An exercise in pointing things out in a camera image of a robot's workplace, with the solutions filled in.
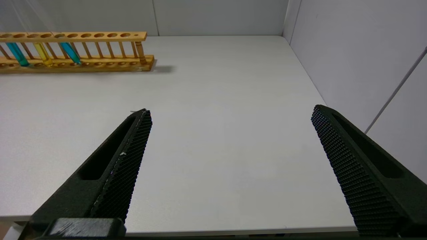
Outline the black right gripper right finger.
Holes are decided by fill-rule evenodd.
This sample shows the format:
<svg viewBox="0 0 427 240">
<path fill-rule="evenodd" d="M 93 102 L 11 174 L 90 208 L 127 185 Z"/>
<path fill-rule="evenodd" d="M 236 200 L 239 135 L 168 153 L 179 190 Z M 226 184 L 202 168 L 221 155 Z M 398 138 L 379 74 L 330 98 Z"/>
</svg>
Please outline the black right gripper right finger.
<svg viewBox="0 0 427 240">
<path fill-rule="evenodd" d="M 425 238 L 426 184 L 336 110 L 316 105 L 311 122 L 359 236 Z"/>
</svg>

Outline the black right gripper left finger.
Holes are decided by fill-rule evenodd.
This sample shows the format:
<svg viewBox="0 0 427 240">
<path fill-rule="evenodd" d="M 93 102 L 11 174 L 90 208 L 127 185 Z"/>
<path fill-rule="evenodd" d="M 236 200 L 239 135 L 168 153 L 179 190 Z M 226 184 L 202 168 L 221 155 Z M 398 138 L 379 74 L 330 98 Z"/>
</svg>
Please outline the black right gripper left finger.
<svg viewBox="0 0 427 240">
<path fill-rule="evenodd" d="M 20 240 L 122 240 L 150 111 L 129 115 L 26 223 Z"/>
</svg>

